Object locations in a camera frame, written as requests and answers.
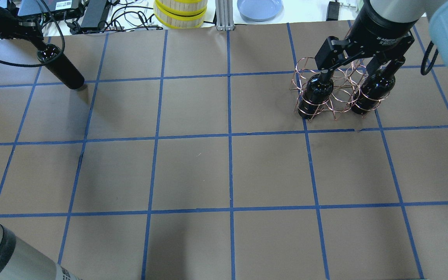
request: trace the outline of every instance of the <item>yellow and white container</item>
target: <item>yellow and white container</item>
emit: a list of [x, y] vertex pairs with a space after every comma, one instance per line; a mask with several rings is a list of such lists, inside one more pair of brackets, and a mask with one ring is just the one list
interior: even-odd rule
[[207, 0], [155, 0], [153, 13], [170, 28], [195, 28], [203, 24]]

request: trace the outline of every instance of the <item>blue plate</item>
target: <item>blue plate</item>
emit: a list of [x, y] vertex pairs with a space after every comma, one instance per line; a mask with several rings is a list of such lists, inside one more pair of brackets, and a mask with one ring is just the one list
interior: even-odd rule
[[238, 11], [243, 19], [268, 21], [281, 11], [281, 0], [238, 0]]

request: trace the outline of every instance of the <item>metal post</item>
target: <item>metal post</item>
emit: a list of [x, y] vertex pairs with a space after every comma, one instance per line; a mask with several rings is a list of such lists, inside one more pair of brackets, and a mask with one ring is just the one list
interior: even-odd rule
[[215, 14], [217, 15], [217, 30], [234, 30], [233, 0], [215, 0]]

